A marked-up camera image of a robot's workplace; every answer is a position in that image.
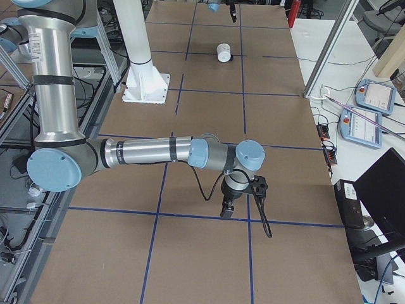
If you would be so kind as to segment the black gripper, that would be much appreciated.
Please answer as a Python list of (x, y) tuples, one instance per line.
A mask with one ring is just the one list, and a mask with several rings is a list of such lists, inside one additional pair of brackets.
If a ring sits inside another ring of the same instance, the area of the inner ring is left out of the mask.
[(243, 194), (252, 194), (252, 189), (247, 181), (239, 182), (230, 175), (226, 175), (221, 183), (221, 191), (223, 193), (223, 203), (220, 212), (222, 219), (230, 219), (234, 213), (233, 203)]
[(229, 5), (230, 12), (231, 12), (232, 22), (235, 23), (237, 21), (235, 1), (234, 0), (228, 0), (228, 5)]

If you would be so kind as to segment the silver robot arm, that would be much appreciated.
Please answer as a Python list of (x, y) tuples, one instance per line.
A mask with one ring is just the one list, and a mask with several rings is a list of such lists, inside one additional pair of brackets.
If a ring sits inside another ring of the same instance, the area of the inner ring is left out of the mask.
[(263, 147), (245, 140), (237, 145), (211, 134), (159, 139), (88, 139), (78, 127), (70, 37), (79, 25), (97, 18), (93, 1), (17, 1), (19, 22), (27, 29), (40, 132), (27, 162), (31, 180), (46, 191), (63, 192), (83, 178), (118, 165), (187, 163), (193, 169), (219, 171), (221, 217), (228, 219), (242, 194), (264, 211), (266, 190), (257, 175)]
[[(221, 0), (202, 0), (202, 3), (205, 3), (208, 6), (208, 9), (217, 12), (219, 10), (220, 4), (222, 3)], [(237, 12), (235, 7), (234, 0), (225, 0), (225, 4), (229, 6), (230, 16), (232, 22), (235, 23), (237, 21)]]

